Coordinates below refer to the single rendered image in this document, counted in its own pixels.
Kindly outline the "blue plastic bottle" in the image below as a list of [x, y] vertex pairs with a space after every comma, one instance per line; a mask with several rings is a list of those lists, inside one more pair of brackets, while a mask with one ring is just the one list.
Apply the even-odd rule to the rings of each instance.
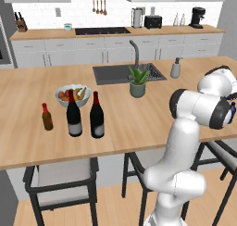
[[231, 110], [231, 118], [228, 124], [232, 123], [233, 117], [236, 113], [236, 106], [235, 106], [235, 102], [231, 102], [231, 106], [230, 106], [230, 110]]

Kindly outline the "dark grey sink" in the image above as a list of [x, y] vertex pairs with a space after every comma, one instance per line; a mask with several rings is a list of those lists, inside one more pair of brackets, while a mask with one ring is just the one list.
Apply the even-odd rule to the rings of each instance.
[[[94, 77], [98, 85], [128, 83], [132, 81], [129, 68], [134, 69], [134, 64], [98, 66], [93, 67]], [[149, 70], [148, 81], [164, 81], [166, 77], [152, 63], [140, 63], [140, 71]]]

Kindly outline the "yellow bananas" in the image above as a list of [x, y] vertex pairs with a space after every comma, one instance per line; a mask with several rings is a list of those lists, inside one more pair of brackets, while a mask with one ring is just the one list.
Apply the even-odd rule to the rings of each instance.
[[81, 101], [85, 96], [86, 88], [76, 88], [73, 91], [73, 97], [75, 101]]

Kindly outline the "dark wine bottle grey label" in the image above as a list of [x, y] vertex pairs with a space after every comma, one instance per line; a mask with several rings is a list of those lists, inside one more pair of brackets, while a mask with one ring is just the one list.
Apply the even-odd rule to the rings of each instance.
[[67, 121], [68, 121], [68, 127], [69, 127], [69, 135], [72, 137], [80, 136], [82, 134], [81, 112], [75, 103], [72, 90], [69, 90]]
[[104, 112], [100, 106], [98, 92], [94, 91], [94, 102], [90, 112], [91, 135], [102, 138], [105, 135]]

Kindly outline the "steel oven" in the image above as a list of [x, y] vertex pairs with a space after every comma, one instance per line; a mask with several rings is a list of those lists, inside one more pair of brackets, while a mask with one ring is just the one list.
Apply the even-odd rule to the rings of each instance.
[[14, 63], [10, 53], [6, 33], [0, 16], [0, 69], [13, 69]]

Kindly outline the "silver paper towel holder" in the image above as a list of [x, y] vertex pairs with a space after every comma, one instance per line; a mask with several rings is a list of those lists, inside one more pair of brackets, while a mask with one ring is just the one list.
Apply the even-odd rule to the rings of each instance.
[[143, 26], [144, 12], [144, 7], [136, 7], [131, 10], [131, 26], [134, 29], [138, 29]]

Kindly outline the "grey tap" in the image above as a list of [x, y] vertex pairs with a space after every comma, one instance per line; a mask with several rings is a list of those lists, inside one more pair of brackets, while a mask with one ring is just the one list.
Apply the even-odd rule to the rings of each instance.
[[130, 40], [130, 44], [133, 46], [135, 50], [135, 65], [132, 69], [138, 69], [139, 68], [139, 48], [133, 40]]

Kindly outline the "small brown bottle red cap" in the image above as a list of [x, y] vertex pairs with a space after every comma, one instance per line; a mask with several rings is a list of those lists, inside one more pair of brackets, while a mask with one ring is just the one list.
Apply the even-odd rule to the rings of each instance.
[[42, 117], [43, 117], [44, 128], [47, 131], [51, 131], [54, 128], [51, 113], [48, 111], [46, 103], [42, 103], [42, 107], [43, 107]]

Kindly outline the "black hob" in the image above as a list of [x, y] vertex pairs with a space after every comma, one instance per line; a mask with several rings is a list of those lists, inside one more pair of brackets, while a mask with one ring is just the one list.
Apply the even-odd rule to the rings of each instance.
[[96, 35], [96, 34], [126, 34], [131, 33], [126, 27], [104, 27], [104, 28], [76, 28], [76, 35]]

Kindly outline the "orange fruit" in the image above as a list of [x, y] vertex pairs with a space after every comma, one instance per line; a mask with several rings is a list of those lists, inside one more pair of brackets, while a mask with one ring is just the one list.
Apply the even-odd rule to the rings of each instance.
[[58, 93], [58, 97], [59, 97], [62, 101], [68, 102], [68, 101], [69, 101], [69, 91], [66, 91], [66, 92], [60, 91], [60, 92]]

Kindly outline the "black coffee machine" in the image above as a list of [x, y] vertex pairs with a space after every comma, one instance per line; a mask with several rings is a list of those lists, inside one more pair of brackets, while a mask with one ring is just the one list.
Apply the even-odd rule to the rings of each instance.
[[190, 26], [195, 29], [202, 29], [203, 26], [200, 24], [200, 19], [204, 17], [206, 10], [202, 7], [194, 7], [192, 11], [192, 19]]

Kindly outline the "black toaster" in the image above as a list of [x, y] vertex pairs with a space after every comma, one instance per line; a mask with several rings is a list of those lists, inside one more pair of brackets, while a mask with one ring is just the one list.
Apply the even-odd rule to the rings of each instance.
[[145, 16], [144, 26], [146, 29], [160, 29], [162, 27], [162, 17], [158, 15]]

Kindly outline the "grey soap dispenser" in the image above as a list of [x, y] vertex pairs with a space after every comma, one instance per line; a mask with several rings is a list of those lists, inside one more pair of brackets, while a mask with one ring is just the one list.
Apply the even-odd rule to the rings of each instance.
[[173, 79], [177, 79], [180, 77], [180, 72], [181, 72], [180, 58], [177, 57], [175, 59], [175, 62], [172, 64], [172, 68], [170, 71], [170, 77]]

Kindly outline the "black stool grey seat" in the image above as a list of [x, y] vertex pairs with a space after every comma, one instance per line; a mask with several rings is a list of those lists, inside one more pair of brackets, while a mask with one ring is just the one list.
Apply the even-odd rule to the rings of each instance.
[[38, 184], [32, 186], [34, 166], [27, 167], [23, 182], [31, 199], [38, 226], [44, 226], [42, 212], [62, 207], [88, 203], [93, 226], [98, 226], [96, 214], [96, 173], [98, 159], [77, 159], [72, 161], [37, 166]]
[[[127, 179], [137, 176], [143, 189], [139, 226], [187, 226], [180, 216], [181, 206], [206, 191], [205, 177], [195, 170], [199, 149], [203, 146], [198, 144], [191, 158], [167, 147], [157, 163], [156, 155], [161, 153], [158, 150], [125, 154], [121, 195], [126, 196]], [[158, 192], [158, 195], [154, 211], [145, 220], [149, 192]]]
[[[215, 156], [215, 158], [201, 159], [201, 155], [203, 154], [205, 148], [207, 148]], [[191, 166], [192, 170], [197, 170], [197, 168], [201, 165], [217, 162], [220, 162], [224, 166], [224, 170], [219, 178], [223, 181], [228, 172], [232, 175], [232, 178], [218, 208], [218, 212], [214, 218], [212, 226], [218, 225], [222, 212], [224, 211], [235, 183], [237, 182], [237, 152], [221, 140], [201, 143], [196, 153], [193, 165]]]

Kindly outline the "pale blue fruit bowl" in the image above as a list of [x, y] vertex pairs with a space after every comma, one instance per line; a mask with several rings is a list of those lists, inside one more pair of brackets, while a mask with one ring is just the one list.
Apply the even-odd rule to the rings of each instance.
[[69, 104], [69, 101], [68, 102], [65, 102], [65, 101], [62, 101], [59, 97], [58, 97], [58, 93], [60, 91], [62, 92], [66, 92], [66, 91], [69, 91], [69, 90], [72, 90], [74, 91], [76, 88], [86, 88], [86, 92], [85, 92], [85, 96], [83, 97], [83, 99], [81, 101], [75, 101], [76, 102], [76, 105], [78, 107], [83, 107], [89, 97], [91, 96], [91, 89], [89, 87], [87, 87], [86, 85], [81, 85], [81, 84], [70, 84], [70, 85], [65, 85], [63, 87], [60, 87], [58, 88], [56, 91], [55, 91], [55, 98], [56, 100], [63, 106], [63, 107], [67, 107], [68, 104]]

